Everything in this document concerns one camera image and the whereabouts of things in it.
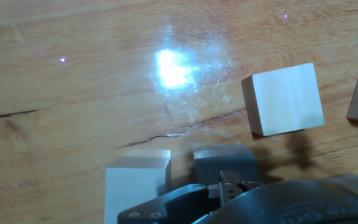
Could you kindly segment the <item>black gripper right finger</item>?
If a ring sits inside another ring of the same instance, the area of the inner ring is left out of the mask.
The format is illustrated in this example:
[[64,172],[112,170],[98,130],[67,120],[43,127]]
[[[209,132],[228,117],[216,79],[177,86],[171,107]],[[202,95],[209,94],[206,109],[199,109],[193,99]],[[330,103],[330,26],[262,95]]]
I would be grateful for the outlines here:
[[235,196],[232,196],[232,198],[237,197],[240,194],[243,194],[244,192],[248,192],[252,189],[258,189],[262,186],[262,183],[257,180],[246,180],[240,173],[238,172],[232,172],[232,176],[234,180],[236,181],[238,191],[236,192]]

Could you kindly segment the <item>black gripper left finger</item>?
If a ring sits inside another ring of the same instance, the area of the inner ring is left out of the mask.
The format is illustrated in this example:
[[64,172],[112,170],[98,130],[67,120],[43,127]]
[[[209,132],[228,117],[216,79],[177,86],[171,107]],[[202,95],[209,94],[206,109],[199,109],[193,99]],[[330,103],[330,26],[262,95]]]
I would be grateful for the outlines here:
[[218,184],[189,184],[121,212],[118,224],[208,223],[224,202],[230,201],[229,187],[234,178],[229,171],[219,173]]

